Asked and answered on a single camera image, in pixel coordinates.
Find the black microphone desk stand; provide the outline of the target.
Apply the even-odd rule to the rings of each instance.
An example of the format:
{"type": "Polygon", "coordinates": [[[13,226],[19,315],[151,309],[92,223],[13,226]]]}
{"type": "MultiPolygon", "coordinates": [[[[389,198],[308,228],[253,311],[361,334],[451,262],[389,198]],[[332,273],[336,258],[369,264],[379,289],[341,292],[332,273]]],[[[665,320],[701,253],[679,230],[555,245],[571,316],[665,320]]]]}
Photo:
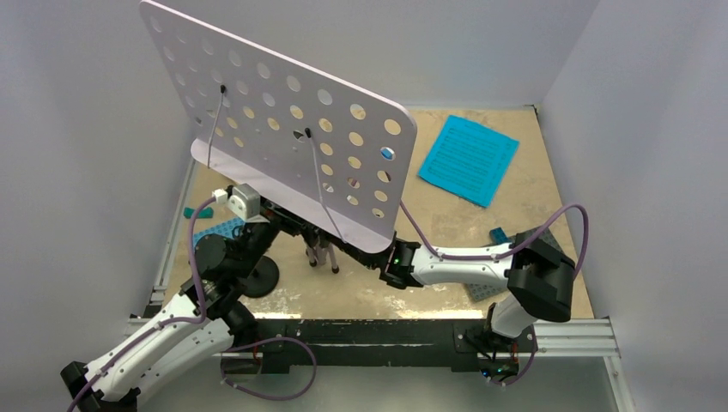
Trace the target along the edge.
{"type": "Polygon", "coordinates": [[[280,279],[276,262],[267,256],[261,257],[256,267],[242,282],[243,295],[248,298],[262,298],[274,291],[280,279]]]}

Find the lilac tripod music stand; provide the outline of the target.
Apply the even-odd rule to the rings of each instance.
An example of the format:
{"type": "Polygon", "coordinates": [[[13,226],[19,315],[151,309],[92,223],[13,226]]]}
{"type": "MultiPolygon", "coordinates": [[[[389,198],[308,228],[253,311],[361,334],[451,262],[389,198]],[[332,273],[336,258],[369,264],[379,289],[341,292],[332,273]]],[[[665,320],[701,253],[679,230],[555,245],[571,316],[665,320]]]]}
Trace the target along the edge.
{"type": "Polygon", "coordinates": [[[139,12],[196,161],[363,251],[395,239],[417,135],[407,109],[161,3],[139,12]]]}

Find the teal sheet music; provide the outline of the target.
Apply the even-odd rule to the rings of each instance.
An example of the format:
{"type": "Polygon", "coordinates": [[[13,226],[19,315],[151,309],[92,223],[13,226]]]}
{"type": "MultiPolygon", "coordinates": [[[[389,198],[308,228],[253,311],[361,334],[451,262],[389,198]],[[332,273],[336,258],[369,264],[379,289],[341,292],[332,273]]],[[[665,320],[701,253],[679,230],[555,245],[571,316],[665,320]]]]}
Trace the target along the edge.
{"type": "Polygon", "coordinates": [[[519,148],[519,142],[482,124],[449,116],[418,177],[487,208],[519,148]]]}

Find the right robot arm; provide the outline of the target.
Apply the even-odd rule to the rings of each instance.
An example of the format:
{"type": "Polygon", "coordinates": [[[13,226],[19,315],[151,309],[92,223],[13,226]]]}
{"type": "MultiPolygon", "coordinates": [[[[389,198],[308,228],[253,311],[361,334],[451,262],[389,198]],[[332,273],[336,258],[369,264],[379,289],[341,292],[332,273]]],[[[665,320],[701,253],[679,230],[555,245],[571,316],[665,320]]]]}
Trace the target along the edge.
{"type": "Polygon", "coordinates": [[[377,253],[340,239],[334,243],[362,266],[377,270],[380,280],[393,288],[461,283],[505,289],[507,297],[495,304],[482,326],[490,348],[504,348],[538,320],[566,323],[572,317],[576,263],[536,236],[519,233],[499,245],[433,249],[394,239],[377,253]]]}

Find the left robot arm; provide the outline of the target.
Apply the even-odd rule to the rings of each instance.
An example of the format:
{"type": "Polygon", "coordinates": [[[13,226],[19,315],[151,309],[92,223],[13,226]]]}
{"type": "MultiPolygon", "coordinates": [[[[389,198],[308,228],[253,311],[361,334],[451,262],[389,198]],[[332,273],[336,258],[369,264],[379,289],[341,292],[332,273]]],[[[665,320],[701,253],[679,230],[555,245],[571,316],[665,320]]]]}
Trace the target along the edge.
{"type": "MultiPolygon", "coordinates": [[[[165,330],[172,330],[176,326],[176,324],[200,325],[207,319],[207,309],[203,297],[203,284],[200,275],[198,274],[197,266],[195,264],[195,258],[193,256],[193,245],[188,245],[188,257],[190,258],[192,271],[193,290],[195,291],[194,297],[192,299],[189,299],[187,296],[183,296],[183,305],[180,312],[177,310],[170,310],[169,313],[163,315],[161,319],[157,321],[149,321],[149,327],[141,331],[139,333],[139,336],[131,340],[126,340],[121,348],[114,349],[110,352],[108,357],[101,358],[101,365],[99,367],[92,368],[91,377],[89,379],[86,377],[86,374],[83,373],[81,375],[81,380],[83,381],[83,384],[81,388],[78,389],[78,391],[74,391],[72,393],[73,399],[70,403],[70,406],[67,408],[68,412],[81,410],[82,402],[86,399],[90,400],[94,397],[93,385],[96,384],[97,381],[99,381],[100,379],[104,378],[107,374],[109,374],[112,367],[120,364],[121,359],[127,353],[132,351],[134,347],[142,344],[142,342],[144,342],[146,339],[149,339],[152,335],[154,335],[154,333],[162,332],[165,330]]],[[[296,392],[293,395],[287,396],[273,396],[255,392],[246,388],[243,385],[238,385],[234,383],[225,373],[221,373],[221,383],[223,385],[228,385],[237,391],[241,391],[265,400],[288,401],[296,399],[297,397],[301,397],[311,388],[316,379],[318,364],[316,357],[313,354],[313,351],[305,343],[295,338],[274,337],[255,342],[255,331],[256,328],[253,324],[246,322],[242,318],[235,318],[230,320],[224,326],[222,331],[222,339],[236,352],[244,351],[249,348],[258,348],[265,345],[266,343],[271,342],[295,343],[305,349],[312,361],[311,378],[300,391],[296,392]]]]}

